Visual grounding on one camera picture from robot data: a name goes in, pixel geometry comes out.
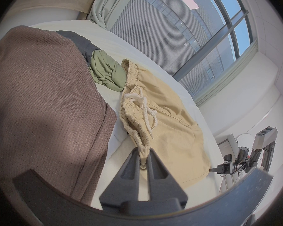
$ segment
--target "drawstring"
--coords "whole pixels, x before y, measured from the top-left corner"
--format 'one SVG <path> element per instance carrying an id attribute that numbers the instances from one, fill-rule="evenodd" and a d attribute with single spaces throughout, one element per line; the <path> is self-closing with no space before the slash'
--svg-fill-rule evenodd
<path id="1" fill-rule="evenodd" d="M 140 95 L 137 94 L 137 93 L 132 93 L 132 94 L 128 93 L 128 94 L 124 95 L 124 98 L 131 98 L 130 99 L 131 102 L 137 101 L 137 102 L 140 103 L 140 108 L 143 110 L 143 113 L 144 113 L 144 120 L 145 120 L 145 123 L 146 123 L 146 127 L 149 131 L 150 136 L 153 139 L 152 130 L 154 129 L 155 126 L 157 126 L 157 123 L 158 123 L 156 115 L 155 115 L 157 113 L 157 111 L 152 110 L 147 106 L 147 98 L 143 96 L 141 88 L 139 88 L 139 93 L 140 93 Z M 153 116 L 153 118 L 154 118 L 155 125 L 153 126 L 153 128 L 151 128 L 151 126 L 149 124 L 148 113 L 151 116 Z"/>

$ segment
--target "curtain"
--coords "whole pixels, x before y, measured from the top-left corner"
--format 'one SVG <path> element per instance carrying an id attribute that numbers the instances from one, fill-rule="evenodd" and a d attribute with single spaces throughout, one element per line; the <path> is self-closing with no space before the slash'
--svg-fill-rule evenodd
<path id="1" fill-rule="evenodd" d="M 94 0 L 88 19 L 110 30 L 130 0 Z"/>

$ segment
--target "brown textured fabric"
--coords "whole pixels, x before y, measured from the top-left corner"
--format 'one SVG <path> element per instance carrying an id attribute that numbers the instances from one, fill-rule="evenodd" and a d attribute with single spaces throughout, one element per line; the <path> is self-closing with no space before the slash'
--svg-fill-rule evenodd
<path id="1" fill-rule="evenodd" d="M 71 40 L 19 26 L 0 41 L 0 186 L 30 223 L 12 178 L 34 169 L 90 205 L 116 119 Z"/>

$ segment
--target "waffle knit fabric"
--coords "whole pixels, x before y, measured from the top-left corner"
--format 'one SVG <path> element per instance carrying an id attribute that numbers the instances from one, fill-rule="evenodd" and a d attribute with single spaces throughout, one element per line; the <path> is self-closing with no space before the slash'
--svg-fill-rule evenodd
<path id="1" fill-rule="evenodd" d="M 116 119 L 70 39 L 18 26 L 0 40 L 0 187 L 30 224 L 12 178 L 33 169 L 90 205 Z"/>
<path id="2" fill-rule="evenodd" d="M 127 81 L 121 97 L 120 119 L 139 148 L 141 168 L 146 167 L 151 147 L 182 188 L 203 179 L 211 166 L 203 148 L 203 133 L 179 96 L 142 66 L 127 59 L 122 61 L 122 66 L 127 72 Z M 147 114 L 153 138 L 142 109 L 145 105 L 134 101 L 130 94 L 142 94 L 147 106 L 156 111 L 158 123 L 154 128 L 155 119 Z"/>

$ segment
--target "window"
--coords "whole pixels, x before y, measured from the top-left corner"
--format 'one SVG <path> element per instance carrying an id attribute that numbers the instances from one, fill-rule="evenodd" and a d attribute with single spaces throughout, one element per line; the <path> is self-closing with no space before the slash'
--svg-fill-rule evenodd
<path id="1" fill-rule="evenodd" d="M 252 37 L 240 0 L 193 1 L 199 8 L 190 9 L 182 0 L 131 0 L 111 32 L 199 97 L 223 79 Z M 216 42 L 208 43 L 214 36 Z"/>

